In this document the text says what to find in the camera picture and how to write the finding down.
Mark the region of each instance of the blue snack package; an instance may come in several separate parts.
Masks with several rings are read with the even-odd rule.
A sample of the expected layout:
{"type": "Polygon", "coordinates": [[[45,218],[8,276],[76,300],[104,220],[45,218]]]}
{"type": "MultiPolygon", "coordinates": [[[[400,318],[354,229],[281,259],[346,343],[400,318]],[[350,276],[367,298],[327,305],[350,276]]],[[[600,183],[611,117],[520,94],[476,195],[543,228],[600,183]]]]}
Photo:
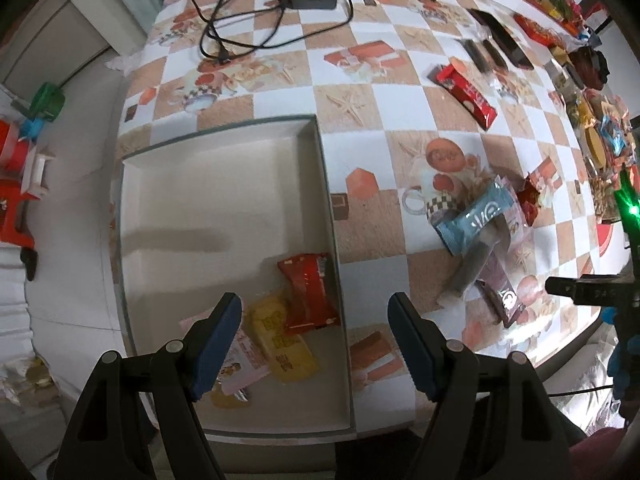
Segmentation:
{"type": "Polygon", "coordinates": [[[457,256],[466,253],[480,230],[512,205],[511,194],[500,183],[500,177],[497,177],[487,186],[484,194],[464,212],[453,220],[440,222],[434,227],[447,249],[457,256]]]}
{"type": "Polygon", "coordinates": [[[622,127],[620,127],[618,121],[605,115],[600,125],[600,136],[607,141],[613,154],[619,156],[626,143],[622,127]]]}

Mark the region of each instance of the red plastic stool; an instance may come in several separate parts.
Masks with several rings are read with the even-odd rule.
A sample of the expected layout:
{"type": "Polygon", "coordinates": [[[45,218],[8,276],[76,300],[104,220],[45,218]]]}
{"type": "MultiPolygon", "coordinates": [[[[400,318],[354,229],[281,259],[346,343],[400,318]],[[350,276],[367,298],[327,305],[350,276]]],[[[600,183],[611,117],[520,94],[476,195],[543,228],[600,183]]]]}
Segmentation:
{"type": "Polygon", "coordinates": [[[17,180],[0,178],[0,201],[6,204],[6,210],[0,211],[0,241],[33,249],[33,237],[25,233],[19,233],[15,229],[15,218],[18,214],[20,202],[23,200],[38,200],[38,197],[30,193],[21,193],[20,186],[21,183],[17,180]]]}

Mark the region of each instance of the tiled floor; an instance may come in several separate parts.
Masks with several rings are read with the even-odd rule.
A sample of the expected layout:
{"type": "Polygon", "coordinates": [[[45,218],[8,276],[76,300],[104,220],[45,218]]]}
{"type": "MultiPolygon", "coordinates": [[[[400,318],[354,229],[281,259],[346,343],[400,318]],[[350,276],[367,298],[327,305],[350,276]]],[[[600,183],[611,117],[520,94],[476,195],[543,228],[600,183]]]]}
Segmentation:
{"type": "Polygon", "coordinates": [[[65,107],[39,140],[56,157],[45,170],[49,195],[26,213],[39,254],[26,287],[33,343],[71,397],[103,352],[124,354],[108,286],[109,179],[126,92],[122,73],[104,65],[114,56],[108,51],[65,85],[65,107]]]}

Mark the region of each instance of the table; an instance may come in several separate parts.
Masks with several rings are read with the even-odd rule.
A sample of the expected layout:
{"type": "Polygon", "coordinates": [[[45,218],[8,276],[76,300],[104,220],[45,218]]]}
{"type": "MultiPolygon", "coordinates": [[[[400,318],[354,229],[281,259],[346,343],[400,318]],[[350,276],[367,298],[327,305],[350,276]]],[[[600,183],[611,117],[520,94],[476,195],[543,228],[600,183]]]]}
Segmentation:
{"type": "MultiPolygon", "coordinates": [[[[205,13],[217,2],[196,1],[205,13]]],[[[420,194],[433,191],[434,168],[428,160],[434,164],[439,156],[445,167],[438,170],[457,178],[458,192],[469,193],[496,172],[524,176],[547,157],[555,164],[563,184],[553,206],[541,211],[532,242],[506,262],[516,290],[543,283],[548,276],[597,271],[599,264],[593,201],[578,142],[564,110],[556,108],[549,95],[553,85],[526,35],[510,10],[491,0],[439,1],[441,13],[424,18],[417,0],[353,0],[354,19],[348,26],[258,51],[219,70],[198,51],[204,24],[193,5],[168,0],[142,52],[142,65],[132,75],[118,132],[117,161],[214,126],[316,115],[352,367],[367,344],[388,347],[384,362],[366,369],[356,365],[351,371],[352,436],[406,426],[433,409],[415,390],[386,322],[386,302],[393,292],[407,292],[446,337],[495,356],[521,350],[535,363],[565,346],[598,313],[597,308],[573,306],[566,298],[542,295],[534,298],[519,323],[505,330],[495,324],[476,292],[459,308],[436,304],[460,263],[420,214],[420,194]],[[518,104],[482,86],[458,41],[476,34],[465,7],[492,12],[535,65],[530,72],[510,66],[523,96],[518,104]],[[460,60],[498,111],[487,132],[430,79],[436,67],[452,58],[460,60]],[[446,164],[456,166],[455,172],[446,164]]],[[[265,2],[235,0],[230,12],[261,8],[265,2]]],[[[335,10],[288,10],[273,41],[318,30],[345,16],[343,4],[335,10]]],[[[270,33],[273,23],[274,16],[262,14],[219,31],[256,42],[270,33]]],[[[115,243],[112,255],[116,269],[115,243]]],[[[121,296],[122,284],[115,285],[121,296]]]]}

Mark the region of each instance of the power cord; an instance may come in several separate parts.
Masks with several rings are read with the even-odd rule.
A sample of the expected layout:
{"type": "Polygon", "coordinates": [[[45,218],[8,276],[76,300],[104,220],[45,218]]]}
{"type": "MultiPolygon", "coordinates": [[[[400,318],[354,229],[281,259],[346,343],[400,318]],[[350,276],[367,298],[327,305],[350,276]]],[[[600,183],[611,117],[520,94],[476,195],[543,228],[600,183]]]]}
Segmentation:
{"type": "Polygon", "coordinates": [[[198,16],[203,22],[206,23],[204,31],[200,37],[200,42],[198,44],[200,48],[200,53],[206,59],[212,59],[213,61],[219,64],[229,63],[241,57],[248,56],[249,54],[252,54],[257,50],[279,48],[281,46],[286,46],[288,44],[295,43],[296,41],[305,40],[306,38],[310,38],[311,36],[316,36],[318,34],[322,34],[323,32],[328,32],[329,30],[334,30],[336,28],[343,27],[353,19],[353,2],[351,0],[347,0],[348,15],[347,15],[347,19],[344,22],[331,25],[330,27],[321,28],[319,30],[310,32],[308,34],[303,34],[302,36],[299,36],[298,38],[293,38],[292,40],[287,40],[281,43],[267,45],[267,43],[269,43],[269,41],[271,41],[271,39],[273,39],[273,37],[276,35],[280,27],[280,23],[282,22],[282,19],[284,17],[284,12],[289,6],[289,0],[276,0],[277,5],[274,7],[266,7],[264,9],[257,9],[257,10],[249,10],[247,12],[238,12],[237,14],[232,14],[229,16],[220,16],[220,12],[223,9],[223,7],[225,5],[228,5],[231,1],[233,0],[218,0],[216,7],[213,9],[213,12],[211,13],[210,18],[207,19],[203,15],[202,10],[198,6],[198,4],[196,3],[196,0],[191,0],[191,3],[194,5],[196,12],[198,13],[198,16]],[[228,38],[222,38],[216,29],[215,23],[221,20],[229,20],[231,18],[237,18],[239,16],[247,16],[249,14],[260,14],[263,12],[272,12],[276,10],[279,10],[280,12],[276,19],[276,23],[273,27],[273,30],[271,31],[270,34],[267,35],[267,38],[265,38],[265,40],[263,40],[260,44],[242,43],[241,41],[234,41],[228,38]],[[210,54],[204,49],[205,38],[211,38],[218,44],[218,52],[216,54],[210,54]],[[240,54],[232,54],[229,52],[228,48],[225,46],[225,43],[229,45],[239,46],[242,48],[247,48],[248,50],[240,54]]]}
{"type": "Polygon", "coordinates": [[[587,388],[586,390],[576,390],[575,392],[563,392],[561,394],[548,394],[549,397],[567,397],[575,394],[590,394],[591,392],[597,392],[598,390],[607,390],[613,388],[613,384],[605,384],[604,386],[596,386],[595,388],[587,388]]]}

